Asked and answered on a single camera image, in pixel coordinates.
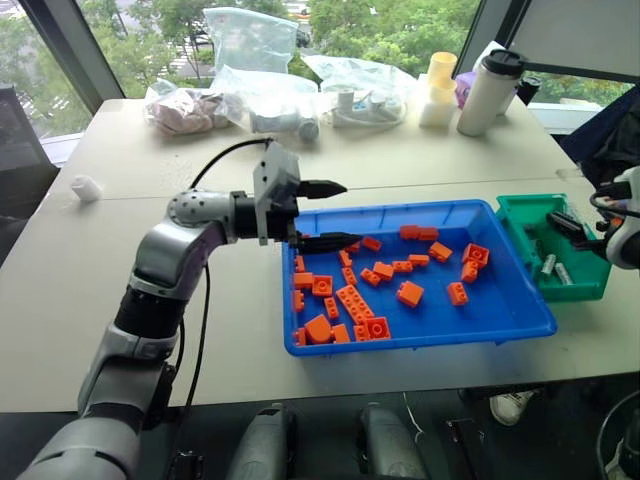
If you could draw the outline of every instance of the green tray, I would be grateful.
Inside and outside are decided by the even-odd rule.
[[[593,252],[576,251],[569,240],[557,233],[546,220],[546,214],[562,211],[572,214],[564,194],[512,195],[497,198],[498,218],[505,228],[525,268],[548,302],[575,302],[602,298],[611,264]],[[595,235],[586,226],[587,237]],[[573,279],[563,285],[557,275],[544,275],[540,269],[545,257],[553,253]]]

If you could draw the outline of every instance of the white thermos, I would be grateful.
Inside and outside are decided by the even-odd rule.
[[[458,131],[472,137],[491,126],[524,72],[525,59],[509,50],[492,50],[482,59],[476,80],[464,104]]]

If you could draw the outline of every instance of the yellow cup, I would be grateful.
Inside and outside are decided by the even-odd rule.
[[[458,57],[450,52],[436,52],[431,55],[427,82],[431,84],[436,78],[451,78],[457,61]]]

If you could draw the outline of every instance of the orange building block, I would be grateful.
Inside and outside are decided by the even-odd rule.
[[[331,340],[331,324],[324,315],[309,320],[304,324],[304,330],[311,343],[329,343]]]
[[[311,288],[313,287],[313,273],[294,273],[293,274],[293,286],[296,288]]]
[[[356,325],[353,327],[353,334],[356,336],[356,342],[366,342],[369,340],[369,331],[366,325]]]
[[[426,267],[429,265],[429,255],[409,255],[409,261],[414,267]]]
[[[305,333],[304,328],[300,327],[295,332],[293,332],[293,339],[296,341],[296,346],[301,347],[307,344],[307,334]]]
[[[396,298],[405,305],[415,308],[420,303],[423,293],[424,288],[420,285],[416,285],[413,282],[403,282],[396,292]]]
[[[342,264],[343,267],[353,266],[353,261],[351,260],[351,257],[349,257],[349,254],[346,251],[340,250],[338,252],[338,256],[340,257],[340,263]]]
[[[403,225],[400,227],[400,238],[404,240],[417,240],[420,227],[417,225]]]
[[[373,265],[373,273],[378,275],[382,280],[388,282],[393,278],[393,267],[386,263],[376,262]]]
[[[385,317],[367,318],[365,325],[371,340],[386,340],[391,338],[389,324]]]
[[[476,262],[478,269],[486,267],[489,263],[489,249],[476,245],[475,243],[470,243],[462,254],[462,261],[464,263],[469,260]]]
[[[296,255],[296,273],[303,273],[304,271],[304,258],[302,258],[302,255]]]
[[[314,275],[311,293],[316,297],[330,297],[333,292],[333,277],[331,275]]]
[[[462,266],[462,274],[460,275],[460,279],[463,282],[473,283],[478,278],[478,263],[470,260],[465,262]]]
[[[355,285],[358,283],[358,279],[356,278],[355,273],[349,267],[345,267],[342,269],[342,276],[344,277],[344,281],[347,285]]]
[[[365,268],[364,270],[362,270],[360,272],[360,276],[362,277],[362,279],[365,282],[367,282],[372,287],[377,287],[378,284],[380,283],[380,277],[377,276],[375,273],[373,273],[368,268]]]
[[[391,262],[393,271],[395,273],[411,273],[413,272],[413,264],[410,261],[395,261]]]
[[[438,260],[440,263],[444,263],[449,260],[449,257],[453,251],[450,248],[445,247],[440,242],[435,242],[429,248],[429,255]]]
[[[373,250],[374,252],[379,251],[382,247],[382,242],[373,237],[364,237],[361,243],[363,247]]]
[[[360,251],[360,242],[356,242],[353,245],[349,245],[344,248],[349,253],[356,253]]]
[[[464,291],[464,287],[460,282],[450,283],[447,287],[447,292],[449,292],[449,299],[451,300],[451,303],[456,307],[466,305],[467,302],[469,302],[467,292]]]
[[[349,315],[351,315],[353,322],[357,325],[363,324],[366,318],[373,317],[373,311],[353,285],[347,285],[341,288],[336,291],[336,295],[338,295],[338,299],[342,305],[344,305],[344,308],[347,309]]]
[[[418,240],[432,241],[438,239],[438,229],[434,227],[421,227],[418,231]]]
[[[331,329],[331,335],[333,336],[333,343],[349,343],[349,332],[347,326],[344,323],[334,326]]]
[[[327,317],[331,320],[338,318],[340,316],[340,312],[338,312],[338,304],[336,303],[336,299],[333,297],[327,297],[324,299],[324,307],[327,309]]]
[[[293,309],[296,312],[301,312],[304,308],[304,293],[300,290],[293,291]]]

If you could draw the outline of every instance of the plastic bag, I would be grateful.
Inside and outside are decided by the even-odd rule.
[[[253,133],[296,132],[304,142],[319,134],[311,80],[223,67],[211,87],[224,92],[218,113]]]
[[[215,68],[287,73],[296,48],[298,25],[241,8],[205,8],[215,49]]]
[[[404,120],[406,99],[417,85],[408,73],[357,58],[302,59],[323,80],[320,88],[328,97],[321,111],[334,127],[387,127]]]
[[[144,118],[165,135],[205,132],[228,125],[217,113],[222,95],[204,88],[178,88],[167,80],[149,86]]]

